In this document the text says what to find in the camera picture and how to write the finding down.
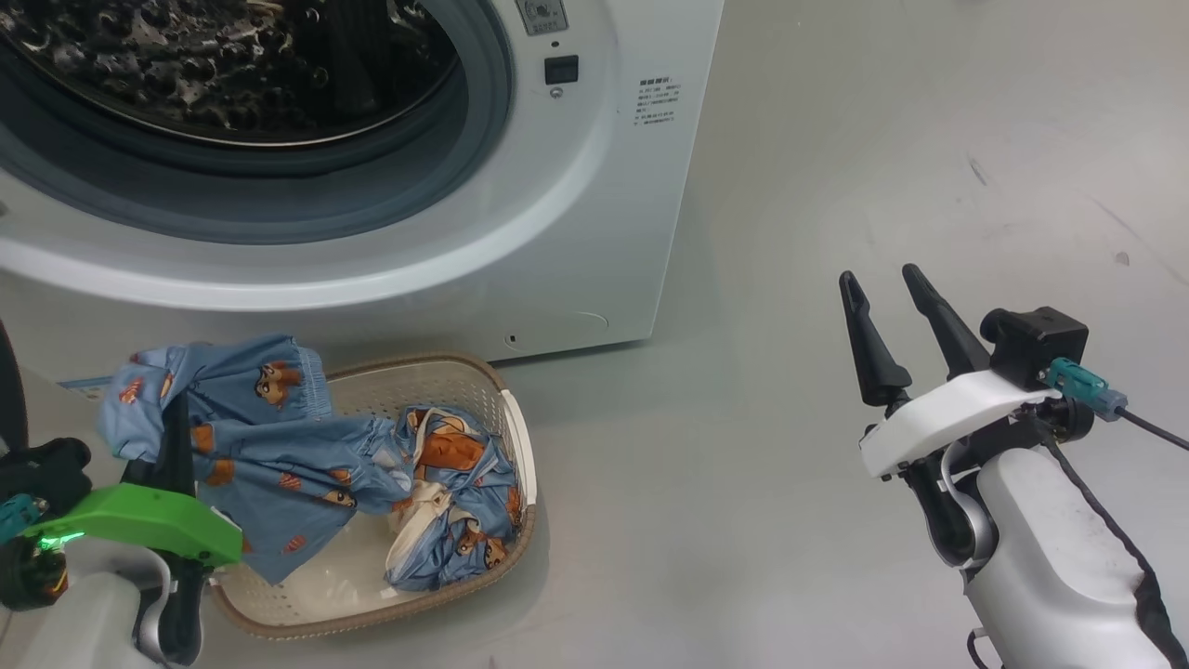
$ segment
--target blue clothing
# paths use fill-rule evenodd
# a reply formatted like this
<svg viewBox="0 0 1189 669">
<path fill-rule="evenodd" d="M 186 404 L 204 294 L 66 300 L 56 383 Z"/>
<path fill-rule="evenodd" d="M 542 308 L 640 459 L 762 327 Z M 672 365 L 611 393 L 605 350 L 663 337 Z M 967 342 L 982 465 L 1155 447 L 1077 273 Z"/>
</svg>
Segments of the blue clothing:
<svg viewBox="0 0 1189 669">
<path fill-rule="evenodd" d="M 156 461 L 162 412 L 189 403 L 197 497 L 244 531 L 244 562 L 278 583 L 356 510 L 386 515 L 413 491 L 395 424 L 332 417 L 317 355 L 284 336 L 145 352 L 117 372 L 99 431 L 126 460 Z"/>
<path fill-rule="evenodd" d="M 395 435 L 402 449 L 416 454 L 417 485 L 440 485 L 449 505 L 435 507 L 439 515 L 411 550 L 390 555 L 389 585 L 398 591 L 436 591 L 503 562 L 504 542 L 520 528 L 521 496 L 499 437 L 461 410 L 430 406 L 405 409 Z"/>
</svg>

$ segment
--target clothing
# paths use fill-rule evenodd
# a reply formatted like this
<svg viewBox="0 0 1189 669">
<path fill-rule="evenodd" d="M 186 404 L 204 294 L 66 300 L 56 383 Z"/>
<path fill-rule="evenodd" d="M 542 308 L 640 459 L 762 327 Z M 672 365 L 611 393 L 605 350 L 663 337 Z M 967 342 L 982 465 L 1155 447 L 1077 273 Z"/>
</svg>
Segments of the clothing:
<svg viewBox="0 0 1189 669">
<path fill-rule="evenodd" d="M 244 531 L 244 562 L 278 583 L 356 511 L 386 515 L 413 492 L 414 443 L 395 423 L 332 417 L 317 355 L 270 336 L 145 352 L 112 380 L 99 431 L 155 462 L 162 412 L 187 393 L 197 498 Z"/>
<path fill-rule="evenodd" d="M 516 474 L 501 440 L 458 409 L 411 406 L 396 440 L 414 453 L 415 490 L 394 505 L 397 534 L 385 579 L 398 591 L 435 591 L 502 563 L 521 524 Z"/>
</svg>

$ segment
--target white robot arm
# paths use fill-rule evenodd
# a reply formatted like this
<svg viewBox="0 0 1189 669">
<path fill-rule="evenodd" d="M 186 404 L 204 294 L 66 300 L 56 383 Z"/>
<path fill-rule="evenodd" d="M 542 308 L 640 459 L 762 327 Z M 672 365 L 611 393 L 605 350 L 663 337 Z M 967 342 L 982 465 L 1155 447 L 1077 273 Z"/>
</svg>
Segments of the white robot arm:
<svg viewBox="0 0 1189 669">
<path fill-rule="evenodd" d="M 904 276 L 950 380 L 910 400 L 908 373 L 843 273 L 863 402 L 887 408 L 860 449 L 873 478 L 908 485 L 937 554 L 961 572 L 983 625 L 967 640 L 975 663 L 974 639 L 987 636 L 1009 669 L 1189 667 L 1151 567 L 1057 448 L 1088 434 L 1100 409 L 1045 384 L 1055 361 L 1081 360 L 1088 328 L 1048 307 L 996 309 L 981 327 L 989 355 L 916 265 Z M 1097 392 L 1114 412 L 1122 396 Z"/>
</svg>

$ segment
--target washing machine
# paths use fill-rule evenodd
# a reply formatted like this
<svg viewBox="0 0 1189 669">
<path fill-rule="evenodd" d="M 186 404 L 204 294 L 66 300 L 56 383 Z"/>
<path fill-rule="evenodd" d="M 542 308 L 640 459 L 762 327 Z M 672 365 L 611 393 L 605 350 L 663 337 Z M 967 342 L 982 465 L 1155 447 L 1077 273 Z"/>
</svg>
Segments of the washing machine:
<svg viewBox="0 0 1189 669">
<path fill-rule="evenodd" d="M 81 393 L 647 339 L 723 0 L 0 0 L 0 317 Z"/>
</svg>

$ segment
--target beige basket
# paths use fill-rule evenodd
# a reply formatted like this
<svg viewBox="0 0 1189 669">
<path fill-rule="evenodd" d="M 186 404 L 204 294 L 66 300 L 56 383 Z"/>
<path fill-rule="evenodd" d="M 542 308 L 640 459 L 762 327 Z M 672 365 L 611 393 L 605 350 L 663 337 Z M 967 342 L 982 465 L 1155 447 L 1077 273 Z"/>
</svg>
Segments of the beige basket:
<svg viewBox="0 0 1189 669">
<path fill-rule="evenodd" d="M 401 359 L 331 377 L 340 415 L 372 414 L 396 418 L 413 404 L 466 410 L 503 437 L 516 468 L 523 524 L 508 560 L 477 579 L 435 593 L 397 593 L 384 581 L 384 561 L 396 538 L 384 517 L 356 517 L 309 562 L 277 586 L 247 566 L 221 574 L 214 587 L 220 610 L 244 631 L 270 639 L 297 639 L 345 632 L 440 606 L 498 581 L 533 538 L 536 524 L 536 472 L 533 449 L 516 398 L 490 366 L 454 354 Z"/>
</svg>

